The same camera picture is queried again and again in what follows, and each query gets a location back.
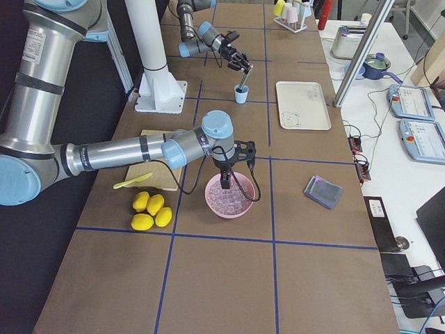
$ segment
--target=yellow spoon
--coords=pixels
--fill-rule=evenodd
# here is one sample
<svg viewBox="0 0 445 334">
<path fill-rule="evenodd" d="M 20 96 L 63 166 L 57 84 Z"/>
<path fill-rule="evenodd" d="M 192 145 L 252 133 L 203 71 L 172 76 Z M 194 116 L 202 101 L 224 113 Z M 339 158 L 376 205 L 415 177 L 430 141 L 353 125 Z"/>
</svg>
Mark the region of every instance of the yellow spoon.
<svg viewBox="0 0 445 334">
<path fill-rule="evenodd" d="M 150 176 L 152 176 L 152 175 L 153 175 L 153 173 L 147 173 L 147 174 L 141 175 L 141 176 L 136 177 L 136 178 L 131 179 L 131 180 L 127 180 L 127 181 L 123 181 L 123 182 L 120 182 L 120 183 L 116 183 L 116 184 L 113 186 L 113 189 L 119 189 L 119 188 L 122 188 L 123 186 L 126 186 L 126 185 L 128 185 L 128 184 L 130 184 L 130 183 L 133 183 L 133 182 L 141 182 L 141 181 L 143 181 L 143 180 L 148 179 L 148 178 L 149 178 Z"/>
</svg>

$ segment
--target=white table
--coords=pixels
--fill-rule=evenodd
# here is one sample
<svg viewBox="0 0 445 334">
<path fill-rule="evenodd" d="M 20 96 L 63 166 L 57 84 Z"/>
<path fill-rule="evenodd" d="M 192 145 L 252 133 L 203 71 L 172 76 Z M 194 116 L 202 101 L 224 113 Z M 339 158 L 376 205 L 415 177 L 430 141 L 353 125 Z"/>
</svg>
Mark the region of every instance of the white table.
<svg viewBox="0 0 445 334">
<path fill-rule="evenodd" d="M 332 83 L 337 91 L 344 75 L 344 65 L 348 61 L 335 59 L 331 53 L 332 41 L 340 25 L 357 25 L 358 22 L 328 21 L 325 30 L 320 31 L 327 64 L 330 67 Z M 397 32 L 390 23 L 384 23 L 371 53 L 383 52 L 391 61 L 389 71 L 398 74 L 413 66 L 413 60 L 403 45 Z M 412 85 L 410 73 L 400 75 L 405 85 Z M 379 129 L 373 121 L 374 109 L 367 94 L 371 91 L 384 90 L 393 79 L 355 80 L 341 107 L 342 118 L 358 127 L 362 134 L 378 135 Z M 439 102 L 428 89 L 432 105 L 439 106 Z M 376 120 L 382 126 L 382 135 L 378 141 L 375 138 L 362 138 L 364 155 L 370 160 L 371 181 L 362 187 L 364 196 L 380 196 L 383 199 L 388 218 L 395 236 L 403 236 L 410 242 L 406 254 L 411 267 L 427 265 L 437 269 L 438 264 L 431 248 L 416 221 L 416 210 L 433 197 L 445 186 L 445 166 L 423 164 L 412 161 L 407 155 L 398 133 L 398 118 L 391 111 L 388 112 L 387 91 L 371 95 L 377 106 Z M 436 121 L 445 129 L 445 113 L 435 109 Z M 346 132 L 358 134 L 357 130 L 346 127 Z M 408 319 L 399 305 L 394 305 L 400 328 L 418 331 L 424 319 Z M 429 325 L 445 330 L 439 318 L 432 318 Z"/>
</svg>

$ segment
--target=blue pot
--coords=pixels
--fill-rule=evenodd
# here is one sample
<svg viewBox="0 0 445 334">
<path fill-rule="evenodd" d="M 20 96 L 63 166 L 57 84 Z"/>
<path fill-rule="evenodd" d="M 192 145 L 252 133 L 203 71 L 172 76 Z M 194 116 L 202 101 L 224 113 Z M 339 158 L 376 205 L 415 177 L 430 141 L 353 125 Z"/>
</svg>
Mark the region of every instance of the blue pot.
<svg viewBox="0 0 445 334">
<path fill-rule="evenodd" d="M 397 77 L 394 73 L 387 70 L 391 67 L 391 62 L 385 57 L 383 53 L 369 54 L 363 63 L 364 74 L 367 79 L 378 80 L 385 75 L 389 75 L 398 84 L 403 84 L 403 81 Z"/>
</svg>

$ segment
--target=toaster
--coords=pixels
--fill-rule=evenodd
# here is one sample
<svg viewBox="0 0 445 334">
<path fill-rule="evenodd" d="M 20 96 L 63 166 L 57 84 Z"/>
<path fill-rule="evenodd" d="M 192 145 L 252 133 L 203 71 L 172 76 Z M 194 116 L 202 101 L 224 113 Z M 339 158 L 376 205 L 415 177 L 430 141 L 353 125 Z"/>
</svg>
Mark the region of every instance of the toaster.
<svg viewBox="0 0 445 334">
<path fill-rule="evenodd" d="M 365 26 L 340 26 L 332 45 L 332 55 L 335 58 L 352 59 L 365 30 Z"/>
</svg>

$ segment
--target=screen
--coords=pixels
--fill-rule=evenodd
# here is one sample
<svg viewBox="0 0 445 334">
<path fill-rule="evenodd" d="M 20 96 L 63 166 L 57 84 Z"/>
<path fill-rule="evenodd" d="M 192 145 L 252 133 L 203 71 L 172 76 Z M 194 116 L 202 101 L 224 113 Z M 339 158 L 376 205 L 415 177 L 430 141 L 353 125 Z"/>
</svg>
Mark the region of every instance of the screen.
<svg viewBox="0 0 445 334">
<path fill-rule="evenodd" d="M 403 113 L 419 116 L 430 115 L 421 89 L 401 86 L 398 89 L 398 95 Z"/>
<path fill-rule="evenodd" d="M 408 122 L 421 157 L 445 159 L 445 142 L 436 124 Z"/>
<path fill-rule="evenodd" d="M 441 268 L 445 268 L 445 188 L 417 210 L 421 227 Z"/>
</svg>

